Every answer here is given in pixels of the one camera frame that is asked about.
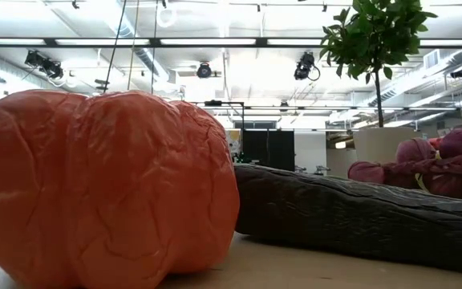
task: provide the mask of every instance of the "wooden table surface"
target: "wooden table surface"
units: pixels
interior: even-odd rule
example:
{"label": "wooden table surface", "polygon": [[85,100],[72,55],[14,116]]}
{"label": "wooden table surface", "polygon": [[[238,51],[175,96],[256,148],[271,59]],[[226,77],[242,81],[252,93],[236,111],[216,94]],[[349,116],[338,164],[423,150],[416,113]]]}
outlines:
{"label": "wooden table surface", "polygon": [[[253,242],[235,234],[228,258],[197,275],[169,277],[160,289],[462,289],[462,274]],[[0,289],[22,289],[0,269]]]}

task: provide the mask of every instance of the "orange inflatable object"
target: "orange inflatable object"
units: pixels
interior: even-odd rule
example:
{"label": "orange inflatable object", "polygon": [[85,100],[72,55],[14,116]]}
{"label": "orange inflatable object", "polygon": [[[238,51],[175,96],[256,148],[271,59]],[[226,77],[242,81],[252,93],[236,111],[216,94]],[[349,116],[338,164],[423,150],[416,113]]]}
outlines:
{"label": "orange inflatable object", "polygon": [[154,288],[226,255],[238,192],[224,129],[184,102],[0,100],[0,266],[30,288]]}

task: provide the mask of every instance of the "ceiling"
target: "ceiling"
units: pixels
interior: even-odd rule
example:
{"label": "ceiling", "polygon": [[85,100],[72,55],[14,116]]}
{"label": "ceiling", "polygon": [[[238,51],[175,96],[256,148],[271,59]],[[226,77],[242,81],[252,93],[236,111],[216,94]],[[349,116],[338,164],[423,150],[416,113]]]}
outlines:
{"label": "ceiling", "polygon": [[[120,4],[116,0],[77,1],[79,9],[75,9],[71,0],[1,0],[0,37],[115,37],[111,22],[119,21],[123,1]],[[329,3],[326,12],[322,12],[324,2]],[[321,37],[322,26],[332,25],[333,16],[351,2],[171,0],[167,1],[168,9],[164,11],[161,1],[156,7],[157,1],[140,0],[127,1],[125,18],[132,26],[136,25],[136,37]],[[462,0],[422,3],[425,10],[439,17],[426,22],[429,31],[422,33],[421,37],[462,38]],[[0,47],[0,59],[45,79],[44,74],[32,71],[24,64],[28,50]],[[61,62],[64,71],[69,72],[66,75],[71,75],[52,81],[55,86],[87,95],[99,92],[94,80],[106,79],[113,52],[109,48],[40,48],[39,51]],[[171,83],[175,85],[165,86],[157,82],[151,85],[154,81],[149,69],[136,56],[132,59],[130,49],[117,48],[108,90],[139,89],[172,99],[178,97],[179,87],[183,86],[187,100],[188,96],[194,100],[207,100],[229,94],[232,100],[245,101],[249,105],[279,105],[280,100],[290,100],[296,105],[353,105],[375,91],[373,82],[366,85],[364,78],[360,81],[345,76],[340,79],[335,74],[336,66],[328,67],[323,62],[317,64],[320,69],[317,81],[295,80],[294,69],[302,53],[312,51],[318,55],[318,48],[156,48],[150,51],[162,67],[177,72],[175,82]],[[431,50],[421,50],[408,62],[393,67],[395,80],[392,82],[422,67],[423,56],[429,52]],[[208,62],[214,71],[222,72],[225,77],[198,79],[194,73],[201,62]],[[419,100],[436,94],[450,85],[445,84],[444,79],[443,76],[429,78],[426,83],[408,89],[397,101],[387,102],[391,106],[408,105],[409,100],[415,99],[410,96],[417,96],[415,100]],[[381,84],[387,88],[391,82],[382,79]]]}

